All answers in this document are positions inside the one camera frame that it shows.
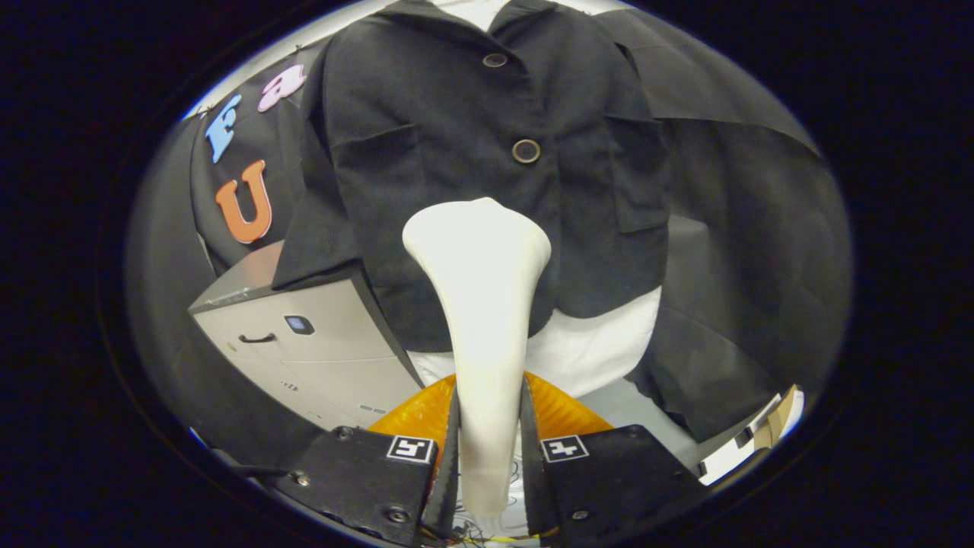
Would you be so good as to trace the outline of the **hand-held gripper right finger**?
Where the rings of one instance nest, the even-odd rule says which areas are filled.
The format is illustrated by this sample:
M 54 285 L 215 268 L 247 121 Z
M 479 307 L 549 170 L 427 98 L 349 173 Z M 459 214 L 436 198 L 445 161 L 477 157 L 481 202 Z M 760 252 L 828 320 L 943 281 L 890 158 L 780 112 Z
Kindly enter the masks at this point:
M 543 547 L 626 542 L 704 499 L 646 427 L 612 427 L 535 374 L 524 377 L 520 427 L 527 527 Z

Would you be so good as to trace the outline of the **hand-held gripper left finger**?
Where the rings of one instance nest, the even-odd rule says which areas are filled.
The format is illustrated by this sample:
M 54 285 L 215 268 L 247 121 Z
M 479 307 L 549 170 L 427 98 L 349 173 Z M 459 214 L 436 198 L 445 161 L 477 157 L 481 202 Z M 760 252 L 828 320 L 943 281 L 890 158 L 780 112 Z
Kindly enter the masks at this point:
M 370 428 L 339 426 L 321 434 L 275 491 L 328 526 L 399 546 L 448 546 L 458 495 L 455 387 L 451 375 Z

